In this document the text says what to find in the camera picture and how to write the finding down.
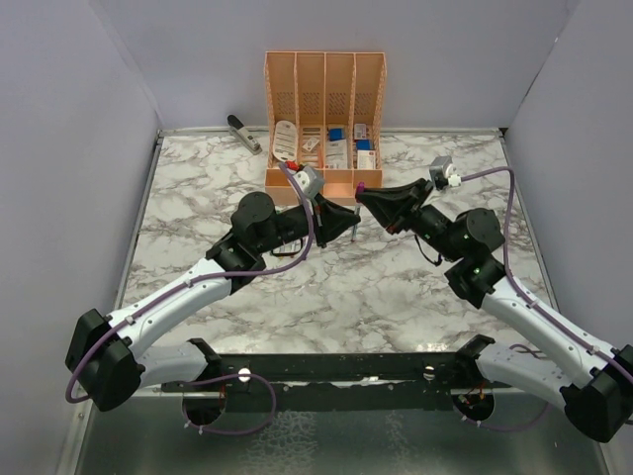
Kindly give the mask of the white pen purple end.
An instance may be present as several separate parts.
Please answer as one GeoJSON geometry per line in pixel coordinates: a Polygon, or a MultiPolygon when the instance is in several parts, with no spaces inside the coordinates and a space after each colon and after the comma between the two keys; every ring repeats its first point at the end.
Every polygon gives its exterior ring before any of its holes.
{"type": "Polygon", "coordinates": [[[359,223],[360,223],[360,209],[361,209],[361,206],[360,206],[359,203],[357,203],[355,208],[354,208],[354,215],[358,219],[358,221],[352,227],[351,238],[350,238],[351,242],[355,242],[356,241],[357,232],[358,232],[358,226],[359,226],[359,223]]]}

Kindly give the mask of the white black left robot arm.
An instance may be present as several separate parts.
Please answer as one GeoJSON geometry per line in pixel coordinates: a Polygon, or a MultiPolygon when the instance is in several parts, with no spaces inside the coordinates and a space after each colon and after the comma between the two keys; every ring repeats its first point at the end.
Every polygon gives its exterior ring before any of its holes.
{"type": "Polygon", "coordinates": [[[353,211],[321,195],[283,212],[264,192],[246,194],[230,217],[229,232],[181,277],[136,304],[107,316],[92,309],[77,321],[65,365],[71,373],[65,398],[78,403],[80,385],[97,408],[117,408],[143,384],[152,384],[142,357],[164,334],[199,310],[271,274],[264,255],[303,239],[326,246],[359,224],[353,211]]]}

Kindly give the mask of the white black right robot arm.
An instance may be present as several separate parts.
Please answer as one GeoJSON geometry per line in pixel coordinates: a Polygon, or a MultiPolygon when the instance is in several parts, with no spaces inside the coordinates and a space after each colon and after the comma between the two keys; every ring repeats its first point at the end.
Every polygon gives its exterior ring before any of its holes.
{"type": "Polygon", "coordinates": [[[607,443],[632,416],[632,347],[601,340],[563,317],[511,277],[494,256],[505,238],[485,208],[450,220],[427,203],[431,182],[395,188],[357,187],[356,201],[391,235],[412,232],[451,263],[445,276],[456,296],[514,328],[546,356],[514,356],[497,343],[454,363],[456,379],[484,380],[528,392],[560,409],[590,439],[607,443]]]}

